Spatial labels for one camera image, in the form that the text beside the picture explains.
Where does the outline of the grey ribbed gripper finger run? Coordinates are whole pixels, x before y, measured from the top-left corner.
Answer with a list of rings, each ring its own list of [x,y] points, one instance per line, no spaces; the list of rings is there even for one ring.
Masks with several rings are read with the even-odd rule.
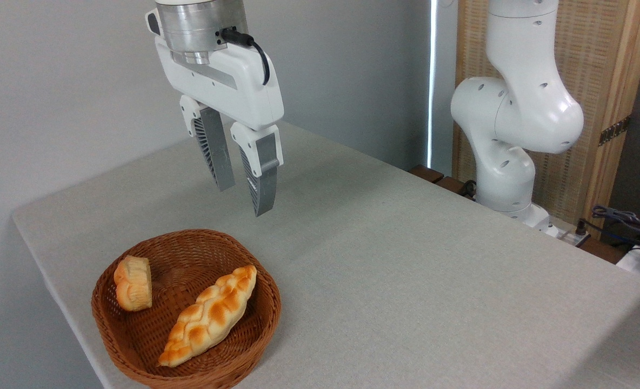
[[[186,130],[201,148],[209,172],[219,191],[235,185],[221,114],[187,95],[179,101]]]
[[[277,125],[254,131],[241,123],[231,126],[231,136],[238,144],[248,180],[256,217],[273,209],[277,187],[277,169],[283,162]]]

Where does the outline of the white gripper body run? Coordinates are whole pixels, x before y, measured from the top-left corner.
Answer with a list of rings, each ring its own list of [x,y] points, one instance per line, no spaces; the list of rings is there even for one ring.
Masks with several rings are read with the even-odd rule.
[[[256,131],[283,118],[271,59],[221,36],[248,32],[243,8],[155,8],[145,22],[175,90]]]

